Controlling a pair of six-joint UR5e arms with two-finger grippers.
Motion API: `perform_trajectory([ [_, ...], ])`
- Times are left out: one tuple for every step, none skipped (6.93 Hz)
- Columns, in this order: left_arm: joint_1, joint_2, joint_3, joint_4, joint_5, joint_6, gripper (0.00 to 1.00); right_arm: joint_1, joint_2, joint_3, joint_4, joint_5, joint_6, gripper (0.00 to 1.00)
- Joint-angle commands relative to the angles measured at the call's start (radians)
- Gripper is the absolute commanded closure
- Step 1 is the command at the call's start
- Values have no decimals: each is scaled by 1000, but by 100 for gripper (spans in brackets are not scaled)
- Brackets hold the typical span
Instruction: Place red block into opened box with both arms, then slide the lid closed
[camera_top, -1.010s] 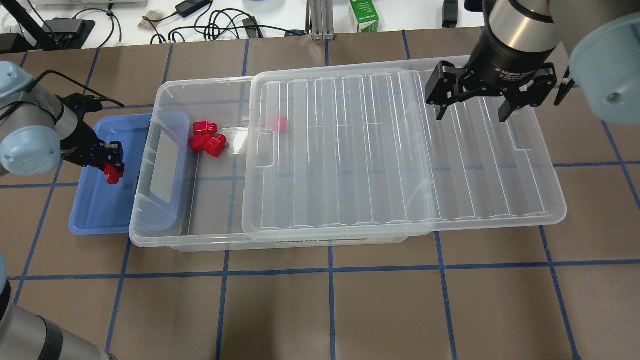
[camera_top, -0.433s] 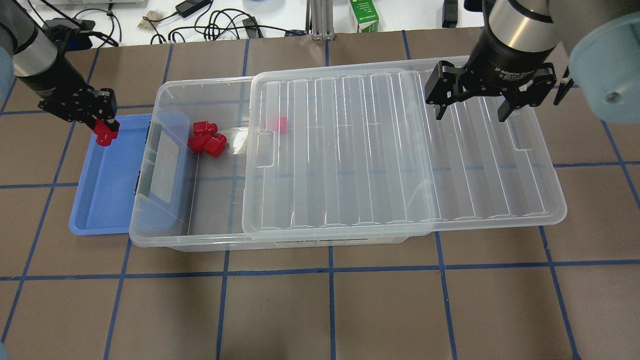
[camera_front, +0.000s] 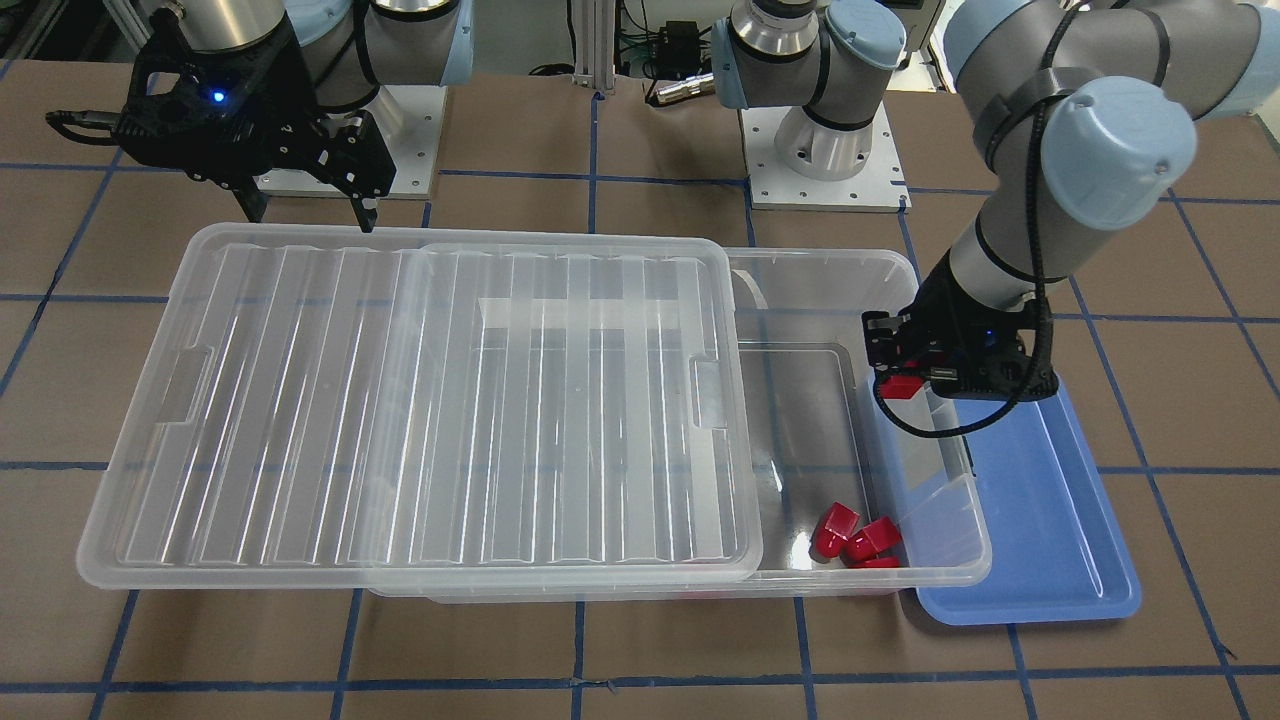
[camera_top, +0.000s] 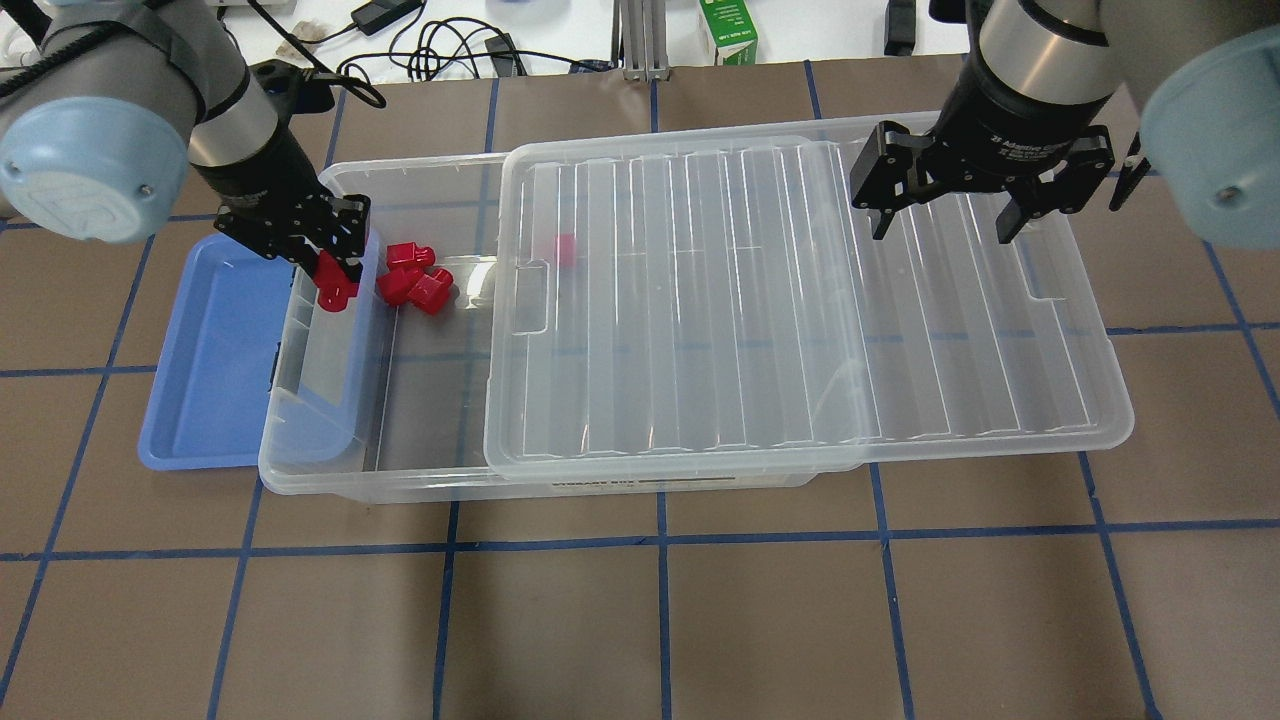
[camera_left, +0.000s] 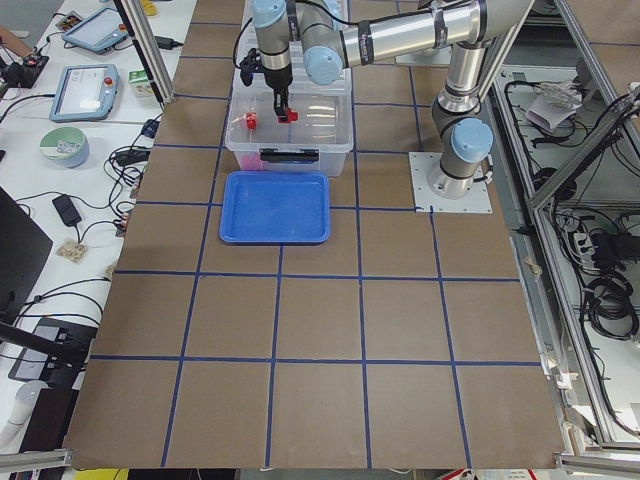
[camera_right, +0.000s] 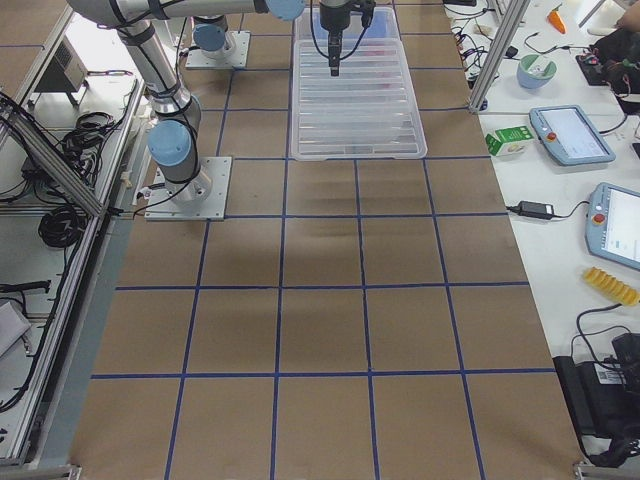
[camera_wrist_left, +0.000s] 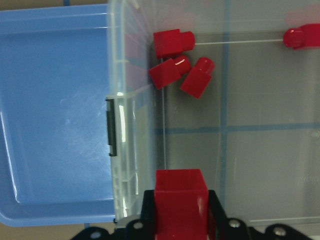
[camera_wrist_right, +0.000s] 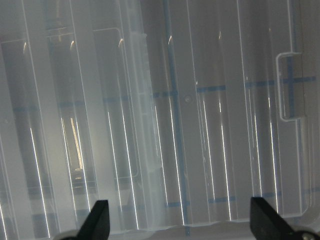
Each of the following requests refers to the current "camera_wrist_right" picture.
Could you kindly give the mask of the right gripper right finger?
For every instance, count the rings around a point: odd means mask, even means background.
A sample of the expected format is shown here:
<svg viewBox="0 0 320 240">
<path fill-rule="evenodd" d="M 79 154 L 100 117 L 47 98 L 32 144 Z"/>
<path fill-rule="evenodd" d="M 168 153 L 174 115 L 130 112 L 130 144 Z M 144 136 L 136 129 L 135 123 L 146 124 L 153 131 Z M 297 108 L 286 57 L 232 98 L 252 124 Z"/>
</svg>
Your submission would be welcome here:
<svg viewBox="0 0 320 240">
<path fill-rule="evenodd" d="M 263 197 L 251 197 L 249 226 L 256 240 L 294 240 L 295 231 Z"/>
</svg>

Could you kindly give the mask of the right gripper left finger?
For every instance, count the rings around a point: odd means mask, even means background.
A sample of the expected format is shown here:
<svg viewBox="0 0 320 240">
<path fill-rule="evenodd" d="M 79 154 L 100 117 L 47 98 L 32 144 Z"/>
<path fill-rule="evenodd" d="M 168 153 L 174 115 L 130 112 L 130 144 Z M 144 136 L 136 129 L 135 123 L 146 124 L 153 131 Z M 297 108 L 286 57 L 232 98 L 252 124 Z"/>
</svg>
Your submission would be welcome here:
<svg viewBox="0 0 320 240">
<path fill-rule="evenodd" d="M 107 240 L 110 235 L 108 200 L 97 200 L 76 235 L 77 240 Z"/>
</svg>

